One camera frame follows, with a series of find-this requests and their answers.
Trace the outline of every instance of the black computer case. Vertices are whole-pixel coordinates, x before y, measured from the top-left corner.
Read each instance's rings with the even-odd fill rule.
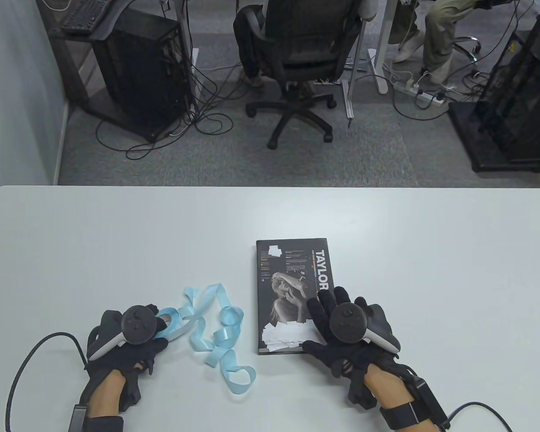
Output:
[[[110,97],[136,123],[167,127],[186,112],[192,93],[177,21],[125,9],[93,50]]]

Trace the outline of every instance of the desk leg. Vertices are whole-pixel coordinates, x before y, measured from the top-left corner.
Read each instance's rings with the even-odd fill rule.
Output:
[[[182,42],[184,43],[184,49],[186,51],[187,70],[194,74],[194,66],[198,60],[198,48],[193,49],[190,45],[190,31],[188,30],[188,17],[186,16],[186,11],[184,10],[184,0],[174,0],[174,9],[176,12],[176,20],[180,23],[180,28],[182,31]],[[198,79],[196,79],[195,88],[190,86],[190,91],[192,92],[194,99],[200,95],[201,86],[202,84]]]
[[[354,54],[354,66],[352,66],[352,74],[350,75],[350,87],[348,80],[342,79],[342,93],[344,94],[344,104],[346,105],[346,117],[349,121],[354,119],[354,110],[352,109],[352,93],[354,92],[354,83],[356,82],[356,70],[360,62],[360,52],[362,51],[362,43],[364,41],[364,30],[366,22],[362,20],[362,29],[358,36],[358,44],[356,45],[356,53]]]
[[[368,56],[370,64],[372,65],[373,73],[379,76],[384,76],[384,59],[386,58],[386,50],[388,48],[388,39],[390,39],[390,30],[392,29],[392,22],[394,21],[394,14],[396,13],[396,6],[398,0],[387,0],[386,8],[384,10],[384,16],[382,20],[382,28],[380,30],[380,37],[378,38],[377,49],[368,49]],[[388,93],[388,83],[382,78],[375,76],[376,86],[378,92],[381,95]]]

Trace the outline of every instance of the human hand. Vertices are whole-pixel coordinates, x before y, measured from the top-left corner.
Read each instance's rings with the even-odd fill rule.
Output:
[[[298,298],[295,295],[291,294],[289,291],[286,291],[286,300],[288,300],[291,304],[296,306],[298,309],[301,309],[304,307],[304,301],[301,298]]]
[[[334,296],[328,290],[320,290],[318,298],[311,298],[306,302],[314,324],[326,341],[326,345],[307,340],[302,344],[302,349],[328,366],[336,378],[340,376],[349,378],[351,383],[348,399],[368,410],[377,403],[371,391],[365,387],[364,379],[370,365],[374,364],[384,372],[398,377],[405,377],[410,373],[405,366],[396,364],[393,354],[373,343],[359,340],[349,344],[334,336],[330,329],[330,315],[336,306],[343,303],[350,303],[350,297],[340,286],[334,288]],[[379,305],[369,306],[363,297],[356,298],[354,304],[362,308],[368,317],[376,317],[378,324],[392,333]]]
[[[154,315],[158,313],[158,308],[154,305],[148,305]],[[115,320],[118,322],[122,319],[122,314],[118,311],[114,311]],[[166,323],[156,318],[156,332],[159,332],[167,327]],[[99,335],[99,327],[95,327],[89,337],[88,346],[95,342]],[[121,347],[114,347],[108,351],[101,358],[89,361],[85,369],[87,370],[90,381],[86,385],[81,397],[80,402],[82,405],[87,405],[92,397],[97,392],[97,389],[107,383],[107,378],[116,376],[116,372],[122,375],[125,379],[125,383],[122,383],[122,389],[120,391],[120,400],[118,408],[120,411],[125,411],[130,405],[135,405],[140,400],[140,390],[138,388],[138,375],[144,372],[146,369],[152,374],[154,366],[154,358],[157,353],[165,350],[168,346],[168,340],[162,337],[157,339],[150,339],[146,343],[139,345],[132,345],[124,343]],[[120,380],[113,380],[114,385],[110,390],[115,392],[116,383]]]
[[[334,288],[334,296],[328,290],[319,290],[318,298],[311,298],[307,301],[306,305],[310,316],[326,341],[326,345],[307,340],[302,344],[302,349],[328,366],[335,377],[350,378],[352,369],[363,370],[365,373],[370,364],[379,362],[381,358],[392,359],[393,356],[365,340],[347,344],[334,336],[330,329],[330,314],[337,305],[342,303],[350,303],[350,297],[346,290],[340,286]],[[363,297],[358,297],[355,304],[364,311],[369,308]]]

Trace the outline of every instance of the book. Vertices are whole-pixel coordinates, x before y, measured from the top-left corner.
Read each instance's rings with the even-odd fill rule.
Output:
[[[306,307],[333,290],[325,238],[258,240],[258,353],[301,352],[305,340],[324,343]]]

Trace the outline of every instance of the white wall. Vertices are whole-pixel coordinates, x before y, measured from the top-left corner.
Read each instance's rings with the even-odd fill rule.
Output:
[[[34,0],[0,0],[0,186],[51,185],[66,97]]]

